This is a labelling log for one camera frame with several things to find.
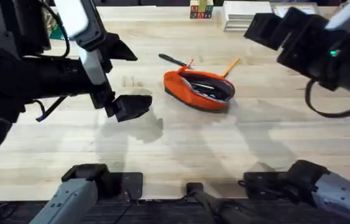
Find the book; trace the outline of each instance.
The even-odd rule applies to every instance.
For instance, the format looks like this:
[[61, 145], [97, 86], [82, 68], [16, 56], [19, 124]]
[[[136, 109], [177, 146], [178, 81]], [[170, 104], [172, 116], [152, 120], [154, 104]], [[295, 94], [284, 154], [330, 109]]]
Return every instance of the book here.
[[272, 13], [270, 2], [225, 1], [222, 7], [223, 31], [246, 31], [256, 13]]

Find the black pen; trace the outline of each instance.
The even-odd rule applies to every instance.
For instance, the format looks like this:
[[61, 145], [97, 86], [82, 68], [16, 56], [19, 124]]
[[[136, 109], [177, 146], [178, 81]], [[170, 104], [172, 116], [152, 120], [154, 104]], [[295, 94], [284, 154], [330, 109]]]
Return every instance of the black pen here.
[[172, 57], [169, 57], [168, 55], [165, 55], [165, 54], [158, 54], [158, 56], [164, 60], [167, 60], [168, 62], [172, 62], [176, 65], [179, 65], [179, 66], [187, 66], [186, 63], [183, 63], [181, 61], [178, 61]]

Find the light wood tabletop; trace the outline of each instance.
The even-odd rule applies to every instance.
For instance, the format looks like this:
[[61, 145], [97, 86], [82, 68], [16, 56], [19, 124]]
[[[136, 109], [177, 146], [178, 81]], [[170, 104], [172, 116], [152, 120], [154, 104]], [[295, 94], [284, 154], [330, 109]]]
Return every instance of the light wood tabletop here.
[[[287, 170], [297, 159], [350, 179], [350, 118], [327, 119], [309, 110], [303, 99], [308, 79], [277, 64], [278, 52], [241, 33], [222, 32], [219, 8], [210, 20], [190, 20], [187, 7], [99, 11], [107, 31], [118, 33], [139, 58], [113, 61], [108, 78], [114, 91], [152, 95], [150, 111], [117, 123], [85, 95], [67, 99], [38, 123], [39, 107], [27, 106], [0, 147], [0, 200], [48, 200], [61, 176], [83, 163], [142, 172], [144, 198], [179, 198], [187, 182], [203, 182], [216, 196], [243, 197], [237, 180], [244, 172]], [[65, 50], [63, 41], [52, 45], [47, 54]], [[236, 87], [229, 112], [200, 112], [166, 94], [163, 75], [178, 67], [159, 53], [194, 59], [197, 70], [218, 74], [239, 57], [228, 75]], [[350, 93], [316, 87], [313, 103], [342, 111], [350, 108]]]

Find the pencil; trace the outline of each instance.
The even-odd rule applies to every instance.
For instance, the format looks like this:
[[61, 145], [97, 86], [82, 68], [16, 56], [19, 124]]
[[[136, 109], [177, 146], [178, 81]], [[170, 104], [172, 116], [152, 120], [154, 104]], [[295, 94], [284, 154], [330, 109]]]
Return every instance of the pencil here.
[[231, 65], [222, 73], [222, 77], [226, 77], [229, 75], [230, 70], [237, 64], [239, 58], [234, 59]]

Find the orange pouch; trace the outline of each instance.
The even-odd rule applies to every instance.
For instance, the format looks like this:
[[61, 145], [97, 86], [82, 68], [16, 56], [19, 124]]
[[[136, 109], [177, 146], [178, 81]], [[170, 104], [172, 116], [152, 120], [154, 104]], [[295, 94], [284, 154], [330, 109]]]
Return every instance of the orange pouch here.
[[187, 70], [167, 72], [163, 77], [165, 91], [193, 108], [220, 112], [227, 110], [234, 96], [234, 85], [227, 79], [209, 72]]

